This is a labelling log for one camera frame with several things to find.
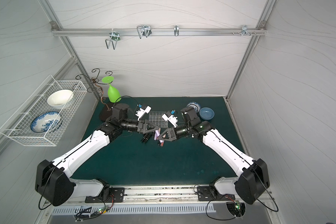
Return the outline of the small metal clip on rail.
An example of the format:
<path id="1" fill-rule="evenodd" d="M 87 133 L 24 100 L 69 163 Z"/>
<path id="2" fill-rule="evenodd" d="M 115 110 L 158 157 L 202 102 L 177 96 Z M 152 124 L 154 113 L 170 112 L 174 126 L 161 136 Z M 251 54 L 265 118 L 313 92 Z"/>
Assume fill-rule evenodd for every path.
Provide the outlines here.
<path id="1" fill-rule="evenodd" d="M 179 36 L 179 26 L 178 25 L 174 26 L 174 36 Z"/>

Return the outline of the metal double hook on rail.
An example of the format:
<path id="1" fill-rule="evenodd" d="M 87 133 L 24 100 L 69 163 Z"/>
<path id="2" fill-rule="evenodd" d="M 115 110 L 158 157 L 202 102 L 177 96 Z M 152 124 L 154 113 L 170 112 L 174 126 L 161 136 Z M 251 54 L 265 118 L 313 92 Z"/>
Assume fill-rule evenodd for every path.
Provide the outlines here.
<path id="1" fill-rule="evenodd" d="M 149 37 L 152 34 L 152 30 L 149 25 L 138 25 L 136 29 L 140 39 L 144 36 Z"/>

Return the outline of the clear acrylic lipstick organizer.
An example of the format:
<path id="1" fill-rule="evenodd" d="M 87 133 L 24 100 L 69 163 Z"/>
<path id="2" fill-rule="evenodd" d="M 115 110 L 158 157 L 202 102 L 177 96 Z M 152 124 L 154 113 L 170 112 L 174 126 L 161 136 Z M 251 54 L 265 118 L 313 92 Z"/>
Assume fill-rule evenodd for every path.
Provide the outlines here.
<path id="1" fill-rule="evenodd" d="M 169 122 L 165 121 L 162 116 L 165 114 L 165 112 L 160 111 L 150 111 L 148 114 L 148 120 L 155 125 L 157 125 L 160 128 L 167 128 Z"/>

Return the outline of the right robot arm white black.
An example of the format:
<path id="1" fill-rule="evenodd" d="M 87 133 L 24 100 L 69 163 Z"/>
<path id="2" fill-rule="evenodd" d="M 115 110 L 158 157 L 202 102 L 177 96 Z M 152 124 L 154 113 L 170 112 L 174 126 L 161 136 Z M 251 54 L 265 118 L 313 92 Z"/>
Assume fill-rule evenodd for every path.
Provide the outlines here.
<path id="1" fill-rule="evenodd" d="M 234 181 L 217 180 L 214 185 L 219 194 L 237 194 L 247 204 L 253 204 L 270 187 L 267 164 L 253 159 L 237 149 L 208 121 L 201 121 L 193 107 L 181 110 L 184 123 L 167 111 L 161 117 L 173 127 L 161 132 L 161 141 L 176 141 L 183 137 L 198 139 L 215 151 L 235 172 Z"/>

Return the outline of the metal hook right on rail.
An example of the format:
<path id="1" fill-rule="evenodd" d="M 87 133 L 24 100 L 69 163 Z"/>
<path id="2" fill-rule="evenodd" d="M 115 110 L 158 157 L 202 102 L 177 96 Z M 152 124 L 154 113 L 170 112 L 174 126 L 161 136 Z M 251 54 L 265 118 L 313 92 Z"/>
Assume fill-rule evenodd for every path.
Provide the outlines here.
<path id="1" fill-rule="evenodd" d="M 232 32 L 233 35 L 240 35 L 240 36 L 252 36 L 256 34 L 254 30 L 249 30 L 246 25 L 244 25 L 239 32 Z"/>

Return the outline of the blue white porcelain bowl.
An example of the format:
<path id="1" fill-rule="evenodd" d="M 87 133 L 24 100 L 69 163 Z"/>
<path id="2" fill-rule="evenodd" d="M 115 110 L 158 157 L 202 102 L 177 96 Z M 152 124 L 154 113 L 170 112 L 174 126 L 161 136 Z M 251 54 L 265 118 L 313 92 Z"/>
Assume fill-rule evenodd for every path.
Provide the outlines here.
<path id="1" fill-rule="evenodd" d="M 200 109 L 201 109 L 201 105 L 195 101 L 189 102 L 187 104 L 187 107 L 192 107 L 196 113 L 199 113 Z"/>

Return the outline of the copper scroll glass stand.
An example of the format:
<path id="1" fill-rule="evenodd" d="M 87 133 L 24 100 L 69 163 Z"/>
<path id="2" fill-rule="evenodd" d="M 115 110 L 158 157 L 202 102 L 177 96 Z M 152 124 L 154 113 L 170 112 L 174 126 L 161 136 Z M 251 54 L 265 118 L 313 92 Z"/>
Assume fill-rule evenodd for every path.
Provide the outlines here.
<path id="1" fill-rule="evenodd" d="M 99 113 L 99 119 L 101 121 L 106 121 L 112 115 L 113 103 L 111 102 L 106 103 L 106 97 L 104 96 L 105 92 L 103 86 L 111 84 L 114 81 L 114 77 L 112 71 L 107 71 L 105 72 L 105 77 L 99 79 L 100 71 L 101 71 L 100 68 L 95 68 L 91 70 L 92 73 L 97 74 L 96 77 L 89 77 L 88 75 L 79 74 L 76 75 L 75 79 L 80 80 L 83 77 L 89 79 L 90 82 L 88 84 L 92 84 L 93 87 L 89 87 L 87 91 L 90 93 L 94 93 L 95 90 L 96 93 L 99 95 L 99 101 L 103 105 L 103 108 Z"/>

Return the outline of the light blue bowl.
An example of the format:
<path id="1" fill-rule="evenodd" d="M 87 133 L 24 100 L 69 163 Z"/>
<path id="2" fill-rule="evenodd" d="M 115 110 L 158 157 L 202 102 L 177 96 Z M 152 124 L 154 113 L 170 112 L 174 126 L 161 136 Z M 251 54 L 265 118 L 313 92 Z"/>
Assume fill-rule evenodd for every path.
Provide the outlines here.
<path id="1" fill-rule="evenodd" d="M 209 107 L 203 107 L 199 110 L 199 116 L 203 120 L 212 120 L 215 116 L 215 112 Z"/>

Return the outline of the blue patterned bowl in basket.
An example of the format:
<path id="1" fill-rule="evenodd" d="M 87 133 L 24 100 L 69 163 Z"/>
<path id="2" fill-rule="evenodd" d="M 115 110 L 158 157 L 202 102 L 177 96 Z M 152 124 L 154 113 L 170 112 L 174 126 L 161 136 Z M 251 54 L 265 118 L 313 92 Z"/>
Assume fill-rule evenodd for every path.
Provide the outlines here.
<path id="1" fill-rule="evenodd" d="M 45 112 L 37 116 L 30 124 L 31 131 L 35 133 L 46 133 L 54 131 L 61 125 L 61 114 L 56 111 Z"/>

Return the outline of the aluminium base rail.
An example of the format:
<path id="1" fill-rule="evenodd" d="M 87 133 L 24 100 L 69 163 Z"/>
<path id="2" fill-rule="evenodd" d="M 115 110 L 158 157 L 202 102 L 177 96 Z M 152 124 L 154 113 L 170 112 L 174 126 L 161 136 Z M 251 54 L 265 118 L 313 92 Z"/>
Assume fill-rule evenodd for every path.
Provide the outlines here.
<path id="1" fill-rule="evenodd" d="M 205 201 L 210 199 L 197 192 L 197 187 L 189 186 L 111 186 L 98 180 L 80 180 L 68 183 L 49 183 L 37 187 L 37 192 L 53 206 L 60 206 L 68 200 L 83 199 L 86 203 L 142 203 L 172 201 Z"/>

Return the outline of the black lipstick tube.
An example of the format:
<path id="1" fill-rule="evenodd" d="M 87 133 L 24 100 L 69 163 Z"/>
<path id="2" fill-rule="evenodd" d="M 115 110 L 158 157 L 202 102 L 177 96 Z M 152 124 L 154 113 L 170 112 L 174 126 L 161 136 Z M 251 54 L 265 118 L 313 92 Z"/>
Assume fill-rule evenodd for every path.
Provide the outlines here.
<path id="1" fill-rule="evenodd" d="M 141 139 L 142 143 L 147 143 L 147 141 L 151 138 L 152 133 L 146 133 L 143 135 L 143 138 Z"/>

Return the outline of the green plastic wine glass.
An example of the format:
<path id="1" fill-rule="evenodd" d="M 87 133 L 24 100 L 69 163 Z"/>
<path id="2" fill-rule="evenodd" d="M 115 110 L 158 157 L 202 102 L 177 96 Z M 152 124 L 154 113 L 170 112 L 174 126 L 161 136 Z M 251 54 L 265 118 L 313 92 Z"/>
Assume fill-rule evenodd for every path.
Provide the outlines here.
<path id="1" fill-rule="evenodd" d="M 114 86 L 112 86 L 112 82 L 114 81 L 114 77 L 112 76 L 106 76 L 102 78 L 102 82 L 104 84 L 108 84 L 108 90 L 107 90 L 107 96 L 110 100 L 110 102 L 112 103 L 117 103 L 121 100 L 121 95 L 118 91 L 117 88 L 115 88 Z"/>

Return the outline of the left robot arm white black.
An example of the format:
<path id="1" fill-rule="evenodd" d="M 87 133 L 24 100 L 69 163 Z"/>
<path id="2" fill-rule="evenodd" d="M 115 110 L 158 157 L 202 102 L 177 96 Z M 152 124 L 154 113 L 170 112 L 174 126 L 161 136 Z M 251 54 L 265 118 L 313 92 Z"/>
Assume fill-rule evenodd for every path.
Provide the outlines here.
<path id="1" fill-rule="evenodd" d="M 151 111 L 151 107 L 138 107 L 136 118 L 129 119 L 129 105 L 115 105 L 112 115 L 72 150 L 53 161 L 40 162 L 36 170 L 35 191 L 53 206 L 62 205 L 75 197 L 103 197 L 107 192 L 106 182 L 100 179 L 78 180 L 72 176 L 84 162 L 112 143 L 123 131 L 148 134 L 159 129 L 157 125 L 143 119 Z"/>

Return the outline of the white bowl in basket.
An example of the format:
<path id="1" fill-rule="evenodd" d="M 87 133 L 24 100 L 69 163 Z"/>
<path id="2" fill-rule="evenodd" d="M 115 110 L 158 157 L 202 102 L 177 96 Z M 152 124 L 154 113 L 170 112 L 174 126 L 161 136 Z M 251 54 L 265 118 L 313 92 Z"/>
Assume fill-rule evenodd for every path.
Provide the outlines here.
<path id="1" fill-rule="evenodd" d="M 63 109 L 73 99 L 73 95 L 71 90 L 56 91 L 48 97 L 47 104 L 56 109 Z"/>

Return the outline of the aluminium top rail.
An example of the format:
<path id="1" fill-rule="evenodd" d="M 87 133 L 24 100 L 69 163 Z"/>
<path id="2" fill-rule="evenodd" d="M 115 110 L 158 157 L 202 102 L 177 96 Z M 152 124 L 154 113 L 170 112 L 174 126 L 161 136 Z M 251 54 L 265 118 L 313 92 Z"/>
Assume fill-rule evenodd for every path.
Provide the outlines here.
<path id="1" fill-rule="evenodd" d="M 254 30 L 256 34 L 252 36 L 266 35 L 266 29 L 254 29 L 248 28 L 249 30 Z M 58 29 L 53 30 L 54 36 L 105 36 L 108 37 L 112 29 Z M 120 37 L 138 37 L 137 29 L 114 29 L 120 34 Z M 174 36 L 174 28 L 168 29 L 157 29 L 151 28 L 152 34 L 150 36 Z M 232 32 L 239 32 L 241 28 L 198 28 L 198 29 L 187 29 L 179 27 L 179 36 L 240 36 L 233 35 Z"/>

